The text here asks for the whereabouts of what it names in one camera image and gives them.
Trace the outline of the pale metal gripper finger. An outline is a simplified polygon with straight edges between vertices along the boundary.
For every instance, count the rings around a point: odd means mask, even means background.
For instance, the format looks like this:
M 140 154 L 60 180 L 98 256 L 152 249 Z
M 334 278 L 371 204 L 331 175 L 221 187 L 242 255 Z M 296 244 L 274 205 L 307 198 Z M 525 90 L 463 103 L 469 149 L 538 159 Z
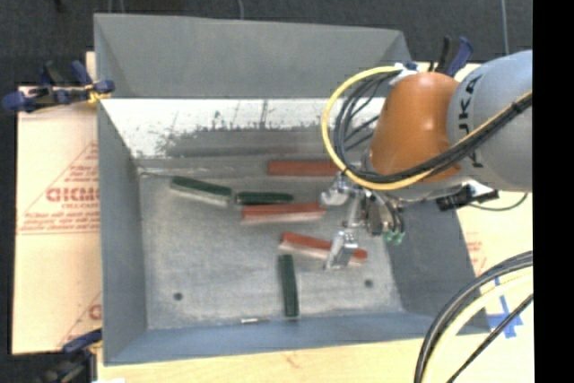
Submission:
M 336 178 L 319 195 L 319 203 L 325 207 L 344 205 L 353 194 L 353 186 L 346 179 Z
M 350 231 L 338 231 L 332 239 L 324 268 L 335 270 L 346 268 L 358 248 L 358 241 Z

